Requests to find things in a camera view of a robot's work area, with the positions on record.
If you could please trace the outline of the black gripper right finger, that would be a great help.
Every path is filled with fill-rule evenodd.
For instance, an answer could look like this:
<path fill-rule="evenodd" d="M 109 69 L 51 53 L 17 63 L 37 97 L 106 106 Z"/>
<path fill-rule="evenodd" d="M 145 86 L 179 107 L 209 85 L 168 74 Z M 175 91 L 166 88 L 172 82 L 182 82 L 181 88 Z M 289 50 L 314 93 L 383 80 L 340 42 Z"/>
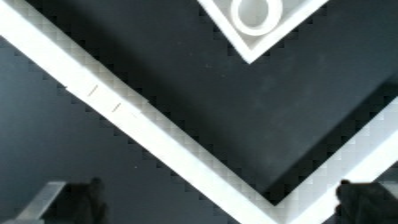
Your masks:
<path fill-rule="evenodd" d="M 380 183 L 340 180 L 335 224 L 398 224 L 398 198 Z"/>

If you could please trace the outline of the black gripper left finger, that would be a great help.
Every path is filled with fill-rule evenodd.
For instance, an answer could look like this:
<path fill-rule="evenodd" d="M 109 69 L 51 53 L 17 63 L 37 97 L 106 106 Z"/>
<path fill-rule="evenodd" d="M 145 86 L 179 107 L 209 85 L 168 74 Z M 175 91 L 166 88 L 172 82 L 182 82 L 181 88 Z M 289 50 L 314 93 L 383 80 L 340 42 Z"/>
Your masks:
<path fill-rule="evenodd" d="M 88 183 L 45 183 L 10 224 L 108 224 L 99 178 Z"/>

